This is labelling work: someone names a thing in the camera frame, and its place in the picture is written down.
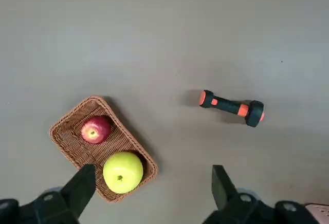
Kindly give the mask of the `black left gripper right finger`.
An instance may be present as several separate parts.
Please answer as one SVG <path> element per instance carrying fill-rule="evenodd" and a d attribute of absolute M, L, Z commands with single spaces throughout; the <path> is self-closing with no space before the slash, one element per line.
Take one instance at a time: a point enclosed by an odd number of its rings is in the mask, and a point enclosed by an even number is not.
<path fill-rule="evenodd" d="M 217 206 L 205 223 L 317 223 L 305 206 L 278 201 L 272 208 L 249 193 L 239 193 L 221 165 L 212 166 L 212 195 Z"/>

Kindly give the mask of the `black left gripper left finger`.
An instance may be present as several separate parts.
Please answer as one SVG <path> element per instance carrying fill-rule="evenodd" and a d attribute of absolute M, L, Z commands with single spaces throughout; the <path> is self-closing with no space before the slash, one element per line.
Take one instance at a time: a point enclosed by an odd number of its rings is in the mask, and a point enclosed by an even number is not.
<path fill-rule="evenodd" d="M 96 168 L 82 166 L 60 189 L 49 189 L 21 206 L 16 199 L 1 200 L 1 223 L 79 223 L 96 190 Z"/>

